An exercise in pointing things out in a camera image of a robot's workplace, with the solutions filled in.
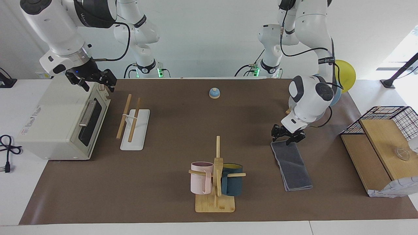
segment sticker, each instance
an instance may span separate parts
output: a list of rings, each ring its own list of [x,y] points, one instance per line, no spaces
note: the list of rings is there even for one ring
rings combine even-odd
[[[23,127],[22,131],[20,132],[21,135],[26,135],[33,123],[35,122],[36,118],[38,117],[39,113],[42,110],[43,105],[36,106],[35,110],[33,111],[32,115],[29,117],[26,125]]]

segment green led light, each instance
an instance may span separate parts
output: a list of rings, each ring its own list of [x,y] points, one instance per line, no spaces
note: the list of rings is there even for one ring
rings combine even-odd
[[[259,74],[260,74],[260,68],[257,68],[257,70],[254,72],[254,76],[258,77]]]
[[[158,76],[159,77],[163,77],[164,76],[164,73],[163,73],[163,71],[161,71],[161,69],[157,69],[157,71],[158,71]]]

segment cloth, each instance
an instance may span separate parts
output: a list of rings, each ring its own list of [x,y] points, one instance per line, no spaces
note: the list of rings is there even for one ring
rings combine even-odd
[[[368,190],[370,197],[403,197],[418,192],[418,176],[396,179],[390,182],[384,189]]]
[[[280,167],[285,190],[311,189],[312,182],[296,143],[286,145],[286,141],[272,142],[271,148]]]

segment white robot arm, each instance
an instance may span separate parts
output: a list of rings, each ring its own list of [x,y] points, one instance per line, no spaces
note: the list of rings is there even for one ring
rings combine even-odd
[[[331,0],[279,0],[278,21],[282,25],[263,26],[259,33],[267,52],[260,66],[272,76],[278,70],[282,54],[296,56],[315,51],[318,56],[318,74],[296,76],[292,80],[289,86],[291,112],[282,119],[282,126],[273,126],[273,141],[281,136],[290,137],[287,144],[304,139],[303,130],[324,115],[337,89],[340,89],[334,72],[334,44],[326,28],[326,10],[330,3]],[[282,45],[296,45],[299,42],[311,49],[295,55],[284,53]]]
[[[136,70],[139,77],[160,77],[159,63],[155,60],[151,48],[146,45],[156,43],[160,39],[157,27],[141,12],[137,0],[118,0],[117,4],[119,15],[129,22],[129,30],[131,31],[130,48],[136,60]],[[118,42],[125,44],[128,28],[116,26],[114,35]]]
[[[116,0],[20,0],[26,20],[44,40],[50,50],[40,59],[42,67],[51,75],[66,71],[72,84],[85,90],[85,81],[104,84],[113,92],[116,77],[106,69],[100,71],[96,61],[121,59],[93,59],[89,47],[77,32],[77,26],[110,28],[118,23],[114,33],[116,39],[134,51],[137,68],[143,77],[158,76],[158,64],[147,43],[155,43],[160,36],[155,25],[147,21],[136,0],[119,0],[119,12],[129,24],[116,22]]]

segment towel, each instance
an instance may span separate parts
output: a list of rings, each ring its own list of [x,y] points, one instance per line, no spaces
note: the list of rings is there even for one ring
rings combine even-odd
[[[277,141],[271,143],[271,148],[280,167],[287,192],[313,187],[296,143],[286,146],[286,141]]]

